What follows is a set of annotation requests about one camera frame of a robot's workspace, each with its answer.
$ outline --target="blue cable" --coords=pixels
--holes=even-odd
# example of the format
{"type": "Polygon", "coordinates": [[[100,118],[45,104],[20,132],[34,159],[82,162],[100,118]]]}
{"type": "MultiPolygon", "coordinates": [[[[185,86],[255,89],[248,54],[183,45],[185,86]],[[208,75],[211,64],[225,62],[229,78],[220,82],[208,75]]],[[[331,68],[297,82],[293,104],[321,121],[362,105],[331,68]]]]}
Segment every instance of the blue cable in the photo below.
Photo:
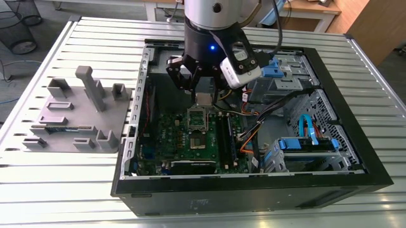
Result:
{"type": "Polygon", "coordinates": [[[13,102],[13,101],[17,101],[18,99],[20,99],[20,98],[16,98],[16,99],[13,99],[13,100],[10,100],[10,101],[0,102],[0,105],[1,105],[1,104],[6,104],[6,103],[13,102]]]}
{"type": "Polygon", "coordinates": [[[305,122],[307,122],[308,137],[311,138],[312,144],[317,145],[316,132],[315,132],[315,129],[312,127],[311,117],[307,114],[301,114],[300,118],[299,118],[299,137],[304,137],[304,128],[303,128],[304,119],[305,119],[305,122]]]}

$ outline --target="green motherboard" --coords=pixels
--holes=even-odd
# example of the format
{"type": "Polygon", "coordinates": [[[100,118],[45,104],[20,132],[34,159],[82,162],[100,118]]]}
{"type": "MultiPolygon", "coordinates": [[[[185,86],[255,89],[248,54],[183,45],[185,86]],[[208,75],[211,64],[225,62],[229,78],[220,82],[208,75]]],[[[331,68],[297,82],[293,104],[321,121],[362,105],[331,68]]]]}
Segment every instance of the green motherboard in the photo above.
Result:
{"type": "Polygon", "coordinates": [[[205,114],[200,108],[160,114],[155,147],[141,147],[138,175],[247,173],[247,158],[236,142],[240,132],[241,118],[233,114],[205,114]]]}

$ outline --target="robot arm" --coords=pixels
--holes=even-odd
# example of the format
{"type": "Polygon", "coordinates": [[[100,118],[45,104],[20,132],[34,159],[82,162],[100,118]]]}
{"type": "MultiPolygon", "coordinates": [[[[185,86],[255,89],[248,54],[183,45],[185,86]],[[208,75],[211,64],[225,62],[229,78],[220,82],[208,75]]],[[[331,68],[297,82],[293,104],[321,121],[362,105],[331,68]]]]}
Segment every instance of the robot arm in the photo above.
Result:
{"type": "Polygon", "coordinates": [[[271,56],[255,53],[241,27],[249,23],[259,11],[260,1],[251,16],[237,23],[241,0],[185,1],[184,53],[181,58],[169,59],[167,72],[177,89],[188,90],[195,96],[200,77],[215,79],[217,91],[239,88],[260,75],[271,56]],[[243,51],[233,53],[233,47],[243,51]],[[189,78],[180,74],[180,66],[192,73],[189,78]]]}

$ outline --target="aluminum slotted table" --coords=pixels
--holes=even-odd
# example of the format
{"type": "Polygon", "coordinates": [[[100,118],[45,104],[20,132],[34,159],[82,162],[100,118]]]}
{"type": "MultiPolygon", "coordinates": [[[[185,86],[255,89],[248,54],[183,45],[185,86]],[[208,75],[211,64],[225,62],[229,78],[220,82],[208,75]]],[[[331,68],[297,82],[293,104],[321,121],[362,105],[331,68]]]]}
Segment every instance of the aluminum slotted table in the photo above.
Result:
{"type": "MultiPolygon", "coordinates": [[[[273,30],[247,28],[253,44],[275,45],[273,30]]],[[[134,88],[144,39],[183,40],[183,25],[81,18],[69,21],[0,130],[0,225],[85,227],[403,227],[406,224],[406,107],[354,40],[284,31],[284,46],[315,48],[394,185],[321,209],[137,218],[109,196],[116,154],[22,152],[53,77],[81,85],[78,65],[104,86],[134,88]]]]}

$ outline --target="wire mesh trash bin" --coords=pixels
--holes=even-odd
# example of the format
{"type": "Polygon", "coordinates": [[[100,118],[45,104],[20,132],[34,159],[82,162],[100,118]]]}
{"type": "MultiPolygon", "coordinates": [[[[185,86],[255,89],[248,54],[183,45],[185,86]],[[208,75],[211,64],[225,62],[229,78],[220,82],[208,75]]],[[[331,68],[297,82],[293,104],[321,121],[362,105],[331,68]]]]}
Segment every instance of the wire mesh trash bin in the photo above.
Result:
{"type": "Polygon", "coordinates": [[[17,55],[26,54],[36,49],[37,43],[28,27],[22,24],[20,13],[0,12],[0,41],[17,55]]]}
{"type": "Polygon", "coordinates": [[[4,0],[13,12],[22,15],[22,23],[26,26],[37,25],[42,18],[33,0],[4,0]]]}

